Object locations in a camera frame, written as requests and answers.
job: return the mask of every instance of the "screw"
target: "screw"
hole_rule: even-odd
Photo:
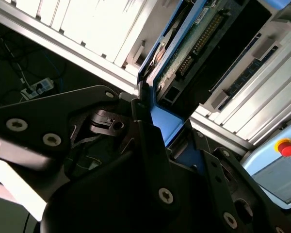
[[[57,134],[54,133],[47,133],[46,135],[43,136],[42,140],[45,145],[50,147],[56,147],[60,145],[62,142],[62,139]]]
[[[15,132],[21,132],[28,128],[27,122],[18,118],[9,119],[5,125],[9,130]]]
[[[108,92],[108,91],[106,91],[106,96],[107,97],[110,97],[110,98],[113,98],[114,97],[114,95],[112,93]]]
[[[223,152],[223,154],[226,156],[226,157],[229,157],[229,153],[226,151],[226,150],[224,150],[224,151],[222,151]]]
[[[280,227],[276,227],[276,232],[277,233],[285,233]]]
[[[160,188],[159,196],[160,196],[160,199],[166,204],[171,204],[174,201],[173,195],[167,188]]]
[[[201,137],[201,138],[204,137],[204,135],[203,135],[201,132],[197,132],[197,135],[198,135],[199,137]]]
[[[231,215],[229,212],[225,212],[223,214],[223,218],[224,218],[225,222],[228,224],[228,226],[230,226],[232,229],[237,228],[237,221],[234,218],[234,216]]]

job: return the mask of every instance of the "light blue control box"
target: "light blue control box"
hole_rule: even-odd
[[[275,151],[276,142],[284,138],[291,140],[291,125],[253,151],[242,166],[275,204],[290,209],[291,156],[283,157]]]

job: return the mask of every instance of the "blue metal frame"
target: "blue metal frame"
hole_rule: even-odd
[[[170,18],[168,24],[166,25],[165,29],[161,33],[159,39],[155,42],[151,52],[143,62],[138,76],[137,76],[137,82],[140,81],[140,74],[143,69],[145,69],[147,62],[153,58],[153,55],[156,51],[156,48],[158,47],[158,44],[165,34],[169,24],[171,23],[172,19],[175,17],[176,12],[180,8],[183,0],[181,0],[177,7],[176,10],[174,11],[172,17]],[[153,119],[153,123],[155,126],[159,127],[161,129],[163,139],[165,142],[165,145],[168,145],[168,143],[176,136],[178,131],[182,128],[184,125],[185,120],[178,117],[177,115],[169,112],[167,109],[161,107],[158,105],[156,101],[156,80],[162,73],[163,69],[166,67],[167,63],[179,47],[181,41],[189,31],[190,27],[193,25],[195,22],[196,18],[199,16],[201,13],[203,6],[205,4],[206,0],[197,0],[196,3],[194,4],[193,8],[189,12],[188,16],[184,20],[182,26],[180,27],[179,31],[177,32],[175,38],[171,42],[170,46],[168,47],[167,51],[165,52],[164,56],[162,57],[159,65],[155,67],[155,69],[152,71],[150,76],[147,79],[147,83],[149,83],[151,87],[151,115]]]

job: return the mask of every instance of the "power strip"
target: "power strip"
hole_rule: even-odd
[[[21,94],[25,100],[32,100],[33,98],[41,95],[44,92],[47,92],[54,88],[54,81],[50,78],[45,78],[33,85],[31,85],[31,93],[28,93],[28,89],[25,88],[21,90]]]

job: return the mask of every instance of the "black metal bracket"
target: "black metal bracket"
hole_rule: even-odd
[[[118,102],[114,91],[100,85],[1,107],[0,138],[35,151],[39,159],[35,160],[34,153],[31,158],[21,153],[0,153],[0,159],[35,170],[60,167],[75,130],[74,125],[69,126],[69,119],[77,116],[83,123],[96,108]]]

